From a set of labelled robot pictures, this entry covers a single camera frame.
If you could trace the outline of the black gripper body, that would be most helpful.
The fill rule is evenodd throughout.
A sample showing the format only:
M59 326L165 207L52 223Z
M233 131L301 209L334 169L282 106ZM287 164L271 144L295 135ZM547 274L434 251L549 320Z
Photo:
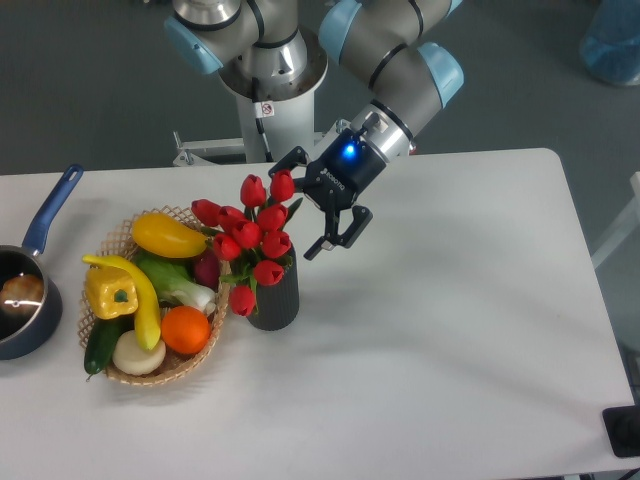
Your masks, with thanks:
M306 166L299 190L323 212L329 210L330 196L338 212L351 208L386 168L386 161L369 142L365 128L347 128L316 160L299 148L299 160Z

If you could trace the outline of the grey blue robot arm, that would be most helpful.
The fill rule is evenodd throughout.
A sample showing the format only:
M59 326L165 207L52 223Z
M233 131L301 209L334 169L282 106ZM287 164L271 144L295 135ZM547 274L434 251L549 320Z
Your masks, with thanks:
M306 252L348 248L371 221L358 196L441 111L464 82L455 58L423 41L453 1L339 1L317 31L294 1L176 1L165 33L204 75L236 98L246 159L304 169L296 189L325 215ZM314 93L335 63L372 92L350 121L318 140Z

